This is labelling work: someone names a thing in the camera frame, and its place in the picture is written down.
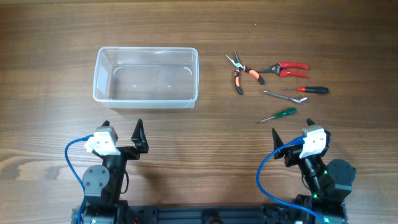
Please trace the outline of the silver socket wrench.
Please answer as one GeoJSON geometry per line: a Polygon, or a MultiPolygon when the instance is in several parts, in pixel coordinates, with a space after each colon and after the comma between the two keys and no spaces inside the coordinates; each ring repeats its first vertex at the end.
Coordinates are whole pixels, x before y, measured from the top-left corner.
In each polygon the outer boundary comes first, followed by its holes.
{"type": "Polygon", "coordinates": [[[265,94],[265,95],[270,95],[270,96],[274,96],[274,97],[277,97],[277,98],[282,98],[282,99],[285,99],[285,100],[289,100],[289,101],[292,101],[292,102],[297,103],[297,104],[301,104],[301,103],[303,103],[304,101],[307,101],[307,100],[308,100],[307,97],[303,97],[303,98],[292,98],[292,97],[289,97],[289,96],[285,96],[285,95],[280,95],[280,94],[277,94],[277,93],[273,93],[273,92],[270,92],[270,91],[267,91],[267,90],[264,90],[264,91],[263,91],[263,94],[265,94]]]}

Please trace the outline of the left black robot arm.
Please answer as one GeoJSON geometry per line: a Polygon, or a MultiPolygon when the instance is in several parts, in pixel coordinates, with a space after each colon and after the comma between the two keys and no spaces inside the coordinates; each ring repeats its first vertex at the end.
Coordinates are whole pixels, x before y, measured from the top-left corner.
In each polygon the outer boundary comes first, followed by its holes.
{"type": "Polygon", "coordinates": [[[147,153],[149,146],[141,119],[137,121],[131,136],[132,146],[116,146],[118,135],[109,121],[105,121],[92,135],[73,140],[65,147],[65,158],[73,175],[83,189],[81,205],[72,210],[71,223],[139,223],[139,217],[120,196],[127,192],[123,185],[129,185],[126,170],[128,160],[139,160],[147,153]],[[68,148],[77,142],[84,142],[87,152],[100,159],[102,164],[87,168],[79,177],[68,158],[68,148]]]}

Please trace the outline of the clear plastic container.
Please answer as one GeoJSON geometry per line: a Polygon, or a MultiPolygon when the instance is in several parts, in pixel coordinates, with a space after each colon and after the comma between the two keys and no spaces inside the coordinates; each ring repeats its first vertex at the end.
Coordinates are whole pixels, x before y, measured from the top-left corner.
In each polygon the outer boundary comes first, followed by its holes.
{"type": "Polygon", "coordinates": [[[198,51],[191,47],[102,47],[93,98],[111,109],[191,109],[199,79],[198,51]]]}

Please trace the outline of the black red screwdriver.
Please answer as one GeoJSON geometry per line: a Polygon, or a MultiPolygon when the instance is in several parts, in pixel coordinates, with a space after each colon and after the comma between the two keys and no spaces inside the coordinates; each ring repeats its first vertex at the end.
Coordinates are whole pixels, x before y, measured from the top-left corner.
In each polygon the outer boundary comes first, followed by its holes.
{"type": "Polygon", "coordinates": [[[315,93],[315,94],[328,94],[329,89],[326,87],[322,86],[302,86],[302,87],[297,87],[297,88],[283,88],[283,90],[293,90],[293,91],[299,91],[302,93],[315,93]]]}

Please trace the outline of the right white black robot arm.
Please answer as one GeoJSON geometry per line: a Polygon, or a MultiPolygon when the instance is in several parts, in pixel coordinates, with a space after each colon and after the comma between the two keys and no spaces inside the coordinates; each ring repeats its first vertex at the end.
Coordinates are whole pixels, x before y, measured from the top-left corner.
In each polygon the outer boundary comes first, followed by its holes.
{"type": "Polygon", "coordinates": [[[299,158],[302,146],[289,146],[278,152],[274,159],[284,159],[286,167],[298,166],[302,182],[307,184],[310,195],[298,194],[292,203],[303,206],[320,215],[320,220],[302,210],[281,204],[263,206],[264,223],[347,223],[344,205],[345,198],[352,191],[356,170],[342,159],[334,159],[328,164],[322,161],[326,154],[331,133],[326,131],[326,147],[315,155],[299,158]]]}

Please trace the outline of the green handled screwdriver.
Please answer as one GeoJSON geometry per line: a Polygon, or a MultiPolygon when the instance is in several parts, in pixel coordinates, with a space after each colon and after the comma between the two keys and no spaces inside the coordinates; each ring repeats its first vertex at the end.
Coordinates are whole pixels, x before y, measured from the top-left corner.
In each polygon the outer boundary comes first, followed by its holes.
{"type": "Polygon", "coordinates": [[[286,110],[283,110],[281,112],[278,112],[278,113],[274,114],[273,116],[271,116],[269,118],[263,119],[263,120],[261,120],[259,122],[263,123],[263,122],[271,120],[271,119],[279,119],[279,118],[282,118],[282,117],[285,117],[285,116],[290,116],[292,114],[295,114],[296,112],[297,112],[296,108],[288,108],[286,110]]]}

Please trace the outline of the orange black needle-nose pliers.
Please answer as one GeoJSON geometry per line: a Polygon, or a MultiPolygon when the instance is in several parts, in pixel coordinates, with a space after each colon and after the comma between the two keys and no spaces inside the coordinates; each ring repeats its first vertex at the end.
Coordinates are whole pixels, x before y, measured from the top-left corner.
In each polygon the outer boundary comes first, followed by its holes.
{"type": "Polygon", "coordinates": [[[257,71],[255,71],[241,63],[237,52],[234,52],[234,55],[235,55],[235,59],[232,59],[228,55],[226,55],[226,57],[234,65],[234,86],[239,95],[243,95],[243,93],[244,93],[243,89],[241,88],[241,82],[240,82],[240,73],[241,72],[246,72],[246,73],[252,75],[261,85],[265,84],[264,79],[261,77],[261,75],[257,71]]]}

